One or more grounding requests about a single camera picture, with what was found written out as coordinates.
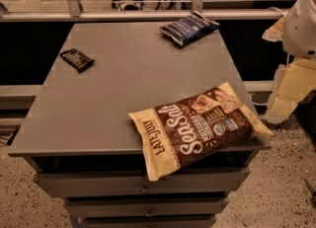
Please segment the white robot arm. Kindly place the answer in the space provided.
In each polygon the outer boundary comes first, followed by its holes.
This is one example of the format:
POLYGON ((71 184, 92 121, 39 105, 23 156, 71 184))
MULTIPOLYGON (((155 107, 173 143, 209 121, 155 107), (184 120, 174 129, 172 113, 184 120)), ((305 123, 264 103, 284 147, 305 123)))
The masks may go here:
POLYGON ((287 56, 293 56, 277 68, 265 113, 266 121, 279 124, 316 87, 316 0, 297 0, 262 39, 281 41, 287 56))

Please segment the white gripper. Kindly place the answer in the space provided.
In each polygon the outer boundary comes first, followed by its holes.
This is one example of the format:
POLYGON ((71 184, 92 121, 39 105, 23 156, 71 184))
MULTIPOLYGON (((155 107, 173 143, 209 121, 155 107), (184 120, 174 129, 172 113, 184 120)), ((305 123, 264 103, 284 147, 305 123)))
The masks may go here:
POLYGON ((267 104, 267 122, 283 122, 298 104, 316 88, 316 5, 314 0, 297 0, 286 17, 264 31, 262 39, 282 41, 283 50, 294 58, 281 64, 267 104))

